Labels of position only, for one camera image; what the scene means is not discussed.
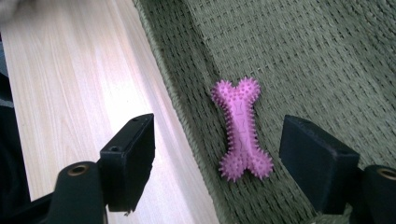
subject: light wood surface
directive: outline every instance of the light wood surface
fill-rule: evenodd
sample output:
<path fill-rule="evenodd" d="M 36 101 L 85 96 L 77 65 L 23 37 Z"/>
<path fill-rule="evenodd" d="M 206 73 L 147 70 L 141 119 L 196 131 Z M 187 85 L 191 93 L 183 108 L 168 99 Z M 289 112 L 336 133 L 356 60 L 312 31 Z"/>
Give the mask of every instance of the light wood surface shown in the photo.
<path fill-rule="evenodd" d="M 32 200 L 154 113 L 150 180 L 136 211 L 109 223 L 218 223 L 132 0 L 27 0 L 0 29 Z"/>

